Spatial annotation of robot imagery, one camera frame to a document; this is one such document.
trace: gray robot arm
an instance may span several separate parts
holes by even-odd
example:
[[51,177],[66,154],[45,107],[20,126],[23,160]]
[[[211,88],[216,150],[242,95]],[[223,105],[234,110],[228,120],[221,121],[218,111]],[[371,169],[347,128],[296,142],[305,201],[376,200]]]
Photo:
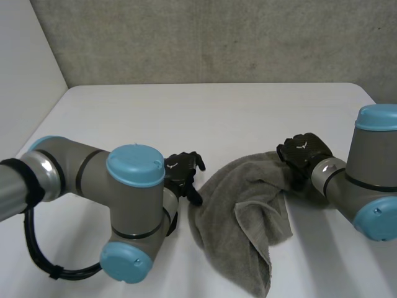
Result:
[[312,133],[286,140],[277,151],[366,237],[397,238],[397,105],[361,108],[347,163]]
[[45,137],[19,160],[0,163],[0,221],[67,192],[105,205],[112,234],[100,266],[118,281],[140,282],[177,214],[179,194],[177,188],[164,187],[165,175],[163,156],[148,146],[107,152]]

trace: white wall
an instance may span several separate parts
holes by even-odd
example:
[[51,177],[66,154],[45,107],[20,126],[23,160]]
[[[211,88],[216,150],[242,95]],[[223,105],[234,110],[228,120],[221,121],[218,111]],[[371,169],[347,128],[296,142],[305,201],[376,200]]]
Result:
[[29,0],[0,0],[0,160],[19,151],[66,90]]

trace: black cable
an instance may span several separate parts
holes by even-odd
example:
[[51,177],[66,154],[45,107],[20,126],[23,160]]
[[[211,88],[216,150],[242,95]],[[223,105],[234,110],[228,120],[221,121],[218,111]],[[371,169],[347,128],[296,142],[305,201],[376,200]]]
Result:
[[102,268],[99,263],[80,270],[65,270],[63,267],[51,264],[38,247],[35,234],[33,208],[25,211],[24,230],[26,245],[33,262],[41,270],[47,272],[53,279],[67,279],[69,281],[80,281],[90,278]]

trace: black band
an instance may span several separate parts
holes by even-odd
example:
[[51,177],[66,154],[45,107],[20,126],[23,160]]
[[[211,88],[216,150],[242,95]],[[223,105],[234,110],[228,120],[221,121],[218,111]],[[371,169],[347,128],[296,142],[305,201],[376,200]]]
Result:
[[52,268],[50,278],[57,280],[58,278],[60,278],[62,271],[63,271],[63,267],[55,265]]
[[119,232],[118,230],[116,230],[113,227],[112,227],[112,231],[114,232],[114,234],[116,234],[117,236],[120,236],[122,238],[126,238],[126,239],[144,239],[144,238],[152,236],[154,233],[156,233],[160,229],[162,223],[163,223],[163,221],[160,221],[159,225],[157,227],[155,227],[154,229],[152,229],[152,231],[147,232],[147,233],[143,233],[143,234],[138,234],[138,235],[124,234],[122,232]]
[[86,159],[81,163],[79,171],[77,172],[77,175],[76,175],[76,191],[77,191],[77,194],[81,197],[84,197],[84,194],[81,190],[81,178],[83,177],[83,172],[84,172],[88,162],[91,160],[91,158],[93,158],[94,156],[96,156],[98,153],[100,153],[102,151],[103,150],[98,149],[98,150],[91,152],[90,154],[87,155]]
[[169,215],[167,209],[165,209],[165,208],[163,207],[163,211],[164,211],[164,213],[166,214],[166,217],[168,218],[169,224],[171,224],[171,216]]
[[340,172],[343,172],[344,170],[346,170],[346,168],[341,168],[341,169],[337,169],[335,172],[333,172],[331,175],[329,175],[329,177],[327,178],[327,180],[324,183],[324,187],[323,187],[323,194],[324,197],[327,198],[327,187],[328,187],[328,183],[331,181],[331,179],[333,177],[335,177],[336,174],[339,174]]
[[44,189],[41,187],[36,174],[32,171],[27,164],[22,160],[16,158],[10,158],[9,160],[3,160],[0,165],[8,166],[21,175],[27,188],[26,204],[27,207],[23,211],[34,208],[38,203],[42,201],[45,195]]
[[42,150],[42,149],[38,149],[38,150],[35,150],[35,151],[40,152],[42,155],[47,157],[52,162],[52,164],[54,165],[56,171],[58,172],[58,176],[60,177],[60,183],[61,183],[60,196],[62,196],[65,193],[66,180],[65,180],[65,174],[64,174],[64,172],[62,170],[61,165],[57,162],[57,160],[55,159],[54,156],[49,154],[49,152],[47,152],[45,150]]
[[369,189],[371,191],[397,192],[397,186],[380,186],[380,185],[368,184],[368,183],[354,179],[353,177],[349,176],[347,173],[345,173],[345,177],[346,177],[346,180],[348,180],[348,182],[353,183],[353,184],[360,186],[362,188]]

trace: concrete wall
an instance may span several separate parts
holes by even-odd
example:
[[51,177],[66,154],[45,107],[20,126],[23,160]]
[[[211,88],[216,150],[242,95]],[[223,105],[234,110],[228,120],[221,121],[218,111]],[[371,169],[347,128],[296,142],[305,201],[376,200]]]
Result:
[[0,159],[14,156],[67,87],[29,0],[0,0]]
[[397,0],[31,0],[69,87],[352,82],[397,102]]

